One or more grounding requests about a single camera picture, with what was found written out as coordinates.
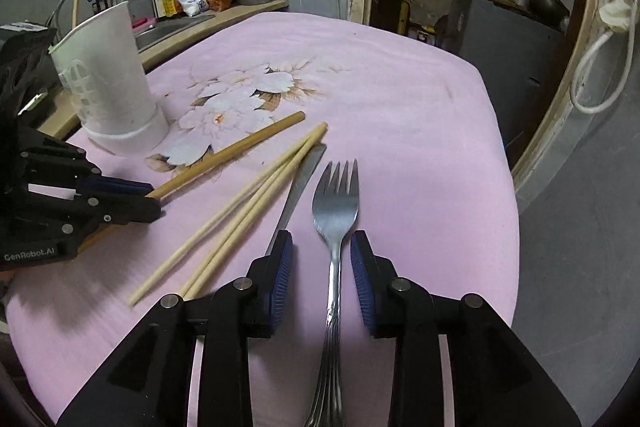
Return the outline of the white plastic utensil holder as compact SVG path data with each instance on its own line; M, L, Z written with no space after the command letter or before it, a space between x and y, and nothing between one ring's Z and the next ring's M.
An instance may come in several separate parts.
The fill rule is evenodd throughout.
M142 155L166 138L169 124L146 80L127 2L88 18L49 53L96 145L118 156Z

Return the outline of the grey cabinet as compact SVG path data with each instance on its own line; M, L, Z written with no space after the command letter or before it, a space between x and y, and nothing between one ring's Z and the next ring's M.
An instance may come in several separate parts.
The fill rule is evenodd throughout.
M451 0L438 38L480 72L514 166L559 87L566 35L498 2Z

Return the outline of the chrome faucet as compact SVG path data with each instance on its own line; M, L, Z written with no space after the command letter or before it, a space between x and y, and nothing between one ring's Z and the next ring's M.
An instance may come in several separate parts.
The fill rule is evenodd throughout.
M94 0L84 0L85 2L88 2L89 4L93 3ZM74 4L74 0L58 0L58 3L55 5L54 10L51 12L48 20L47 20L47 25L49 27L53 27L56 29L56 33L58 34L58 38L61 38L61 23L60 23L60 16L61 13L66 10L67 12L72 12L73 11L73 4Z

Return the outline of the wooden chopstick one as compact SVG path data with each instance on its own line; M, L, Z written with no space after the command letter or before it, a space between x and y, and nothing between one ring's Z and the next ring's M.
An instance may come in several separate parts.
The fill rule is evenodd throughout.
M183 191L198 178L204 176L204 174L209 173L222 164L237 158L252 147L265 142L283 130L293 127L294 124L299 124L305 118L305 113L302 110L298 110L297 112L278 120L274 124L270 124L270 126L260 129L246 138L223 148L220 152L213 153L212 156L206 157L196 165L189 167L186 171L180 173L179 176L175 176L175 178L170 179L168 182L157 187L150 193L144 196L136 196L134 198L134 205L125 205L126 220L116 218L114 211L111 210L110 207L105 207L102 204L97 205L96 209L99 210L98 216L100 217L99 228L87 236L78 246L77 254L80 255L97 241L102 239L102 237L110 231L111 227L116 227L116 225L128 225L129 222L132 222L130 215L134 210L138 210L139 208L147 210L150 206L153 206L154 208L162 207L169 196L176 195L180 191Z

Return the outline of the pink floral tablecloth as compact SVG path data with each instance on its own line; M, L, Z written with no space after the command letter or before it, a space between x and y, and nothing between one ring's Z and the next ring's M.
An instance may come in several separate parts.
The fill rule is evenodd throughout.
M306 119L194 183L152 225L111 229L69 262L16 274L6 317L32 392L56 421L160 297L178 293L222 224L134 308L128 299L233 196L326 122L326 153L288 224L294 254L281 326L250 342L255 426L301 426L316 384L329 251L311 199L328 161L359 164L357 228L401 277L432 294L477 293L511 324L518 295L518 208L494 110L471 64L367 26L264 13L153 70L149 84L188 147L212 149L302 110ZM386 426L394 345L362 324L348 245L342 275L347 426Z

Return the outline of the black pot on cabinet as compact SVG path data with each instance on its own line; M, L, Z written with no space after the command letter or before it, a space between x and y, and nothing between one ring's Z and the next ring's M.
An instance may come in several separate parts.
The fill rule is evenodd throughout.
M570 17L570 10L561 0L528 0L528 10L538 22L560 31L564 31Z

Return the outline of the steel spoon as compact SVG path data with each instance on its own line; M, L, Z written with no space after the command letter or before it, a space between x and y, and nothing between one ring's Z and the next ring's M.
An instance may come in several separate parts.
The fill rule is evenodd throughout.
M273 247L274 242L276 241L277 235L281 230L285 230L288 226L288 221L290 221L292 214L297 206L299 199L302 197L305 188L310 181L312 175L314 174L314 170L319 165L319 162L326 151L326 144L318 143L311 147L310 151L306 154L304 159L300 162L297 167L295 176L293 176L292 184L290 187L290 191L288 191L288 197L285 199L284 207L280 214L280 218L277 222L276 228L271 236L268 248L265 252L265 255L268 256L271 253L271 249Z

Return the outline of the steel fork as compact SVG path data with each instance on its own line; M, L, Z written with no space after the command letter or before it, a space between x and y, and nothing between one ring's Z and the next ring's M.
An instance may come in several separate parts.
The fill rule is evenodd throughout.
M333 164L323 171L312 200L314 227L329 249L326 329L307 426L343 426L341 377L342 249L359 212L358 162Z

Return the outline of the wooden chopstick three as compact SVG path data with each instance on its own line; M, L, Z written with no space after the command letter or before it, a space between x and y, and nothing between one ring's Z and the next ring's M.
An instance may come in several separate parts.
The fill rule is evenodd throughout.
M207 281L213 274L224 264L227 257L234 251L236 245L245 236L247 231L254 225L254 222L269 208L270 202L276 195L289 176L297 169L299 163L316 145L322 136L326 133L328 124L322 122L310 132L310 135L303 143L302 147L294 154L294 156L285 161L284 165L279 167L273 173L266 183L253 195L245 204L239 213L224 229L220 243L214 247L198 269L190 276L190 279L184 283L179 291L179 295L184 299L195 298L205 287Z

